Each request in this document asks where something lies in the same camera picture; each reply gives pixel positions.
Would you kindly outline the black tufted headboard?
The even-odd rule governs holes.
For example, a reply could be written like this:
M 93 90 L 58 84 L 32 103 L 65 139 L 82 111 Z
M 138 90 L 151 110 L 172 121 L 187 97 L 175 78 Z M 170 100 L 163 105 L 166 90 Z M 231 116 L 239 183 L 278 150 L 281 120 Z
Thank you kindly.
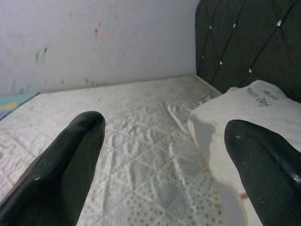
M 199 0 L 196 73 L 220 92 L 263 80 L 301 103 L 301 0 Z

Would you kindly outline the grey quilted mattress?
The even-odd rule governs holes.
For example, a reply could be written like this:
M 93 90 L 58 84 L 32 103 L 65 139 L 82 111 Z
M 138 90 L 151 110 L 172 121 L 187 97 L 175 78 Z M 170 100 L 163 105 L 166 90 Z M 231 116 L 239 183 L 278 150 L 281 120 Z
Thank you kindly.
M 73 118 L 97 111 L 105 139 L 78 226 L 245 226 L 187 128 L 218 95 L 196 76 L 39 94 L 0 120 L 0 200 Z

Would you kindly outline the teal blanket with colourful patches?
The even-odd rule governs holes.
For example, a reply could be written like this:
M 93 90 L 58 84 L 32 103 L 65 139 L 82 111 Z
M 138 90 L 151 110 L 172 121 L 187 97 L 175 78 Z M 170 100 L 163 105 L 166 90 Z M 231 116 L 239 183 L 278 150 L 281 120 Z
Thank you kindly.
M 39 92 L 0 96 L 0 121 L 12 113 L 15 109 L 36 97 L 38 94 Z

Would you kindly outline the white pillow with tree print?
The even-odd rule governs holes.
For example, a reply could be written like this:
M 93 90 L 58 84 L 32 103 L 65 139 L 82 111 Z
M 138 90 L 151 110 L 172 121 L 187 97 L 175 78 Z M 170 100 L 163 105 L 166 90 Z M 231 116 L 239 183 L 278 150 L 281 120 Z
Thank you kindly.
M 277 86 L 257 80 L 196 107 L 188 117 L 189 131 L 218 187 L 229 226 L 263 226 L 244 189 L 224 142 L 226 125 L 243 120 L 281 135 L 301 153 L 301 103 Z

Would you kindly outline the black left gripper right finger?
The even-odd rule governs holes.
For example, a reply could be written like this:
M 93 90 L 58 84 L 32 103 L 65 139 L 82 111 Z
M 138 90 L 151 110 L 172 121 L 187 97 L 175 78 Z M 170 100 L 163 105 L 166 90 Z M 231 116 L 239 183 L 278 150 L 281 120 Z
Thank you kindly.
M 301 153 L 243 120 L 227 123 L 224 142 L 263 226 L 301 226 Z

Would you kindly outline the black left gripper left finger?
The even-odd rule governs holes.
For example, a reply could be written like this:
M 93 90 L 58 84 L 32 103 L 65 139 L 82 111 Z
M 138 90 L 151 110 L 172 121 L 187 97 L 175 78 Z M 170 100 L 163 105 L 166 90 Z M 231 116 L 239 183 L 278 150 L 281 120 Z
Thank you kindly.
M 104 136 L 101 113 L 77 115 L 0 202 L 0 226 L 76 226 Z

